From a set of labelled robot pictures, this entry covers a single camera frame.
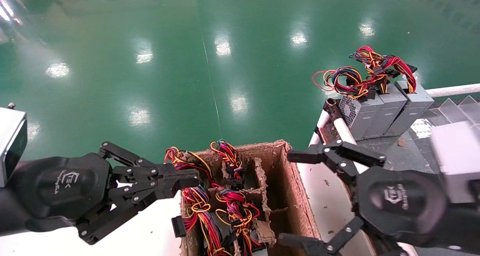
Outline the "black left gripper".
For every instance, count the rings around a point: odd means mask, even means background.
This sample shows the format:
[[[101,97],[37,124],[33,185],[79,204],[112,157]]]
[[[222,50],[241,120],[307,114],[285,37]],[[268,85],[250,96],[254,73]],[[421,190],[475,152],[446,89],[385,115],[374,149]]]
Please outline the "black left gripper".
[[[96,153],[19,162],[15,232],[78,226],[79,237],[94,245],[155,201],[189,187],[188,181],[134,181],[118,187],[110,173],[110,163]]]

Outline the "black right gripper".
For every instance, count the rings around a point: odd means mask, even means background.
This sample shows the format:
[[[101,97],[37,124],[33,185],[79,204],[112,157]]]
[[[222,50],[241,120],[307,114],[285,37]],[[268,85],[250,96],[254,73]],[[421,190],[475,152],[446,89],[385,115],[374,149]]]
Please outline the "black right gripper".
[[[341,256],[341,249],[362,229],[364,219],[379,232],[399,237],[403,234],[430,234],[444,215],[449,198],[435,174],[390,171],[381,167],[386,156],[349,142],[312,144],[306,150],[290,150],[289,162],[324,163],[345,184],[356,179],[358,211],[329,242],[281,233],[278,243],[301,249],[306,256]],[[360,174],[355,162],[370,169]]]

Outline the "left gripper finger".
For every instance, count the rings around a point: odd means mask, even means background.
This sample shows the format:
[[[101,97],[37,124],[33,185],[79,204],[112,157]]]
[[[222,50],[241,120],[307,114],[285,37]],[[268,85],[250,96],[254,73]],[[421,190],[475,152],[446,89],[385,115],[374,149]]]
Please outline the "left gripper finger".
[[[200,182],[196,169],[176,169],[172,164],[155,164],[111,142],[103,142],[98,154],[103,159],[113,159],[120,163],[112,170],[116,180],[123,184],[139,184],[165,181],[173,188],[197,186]]]

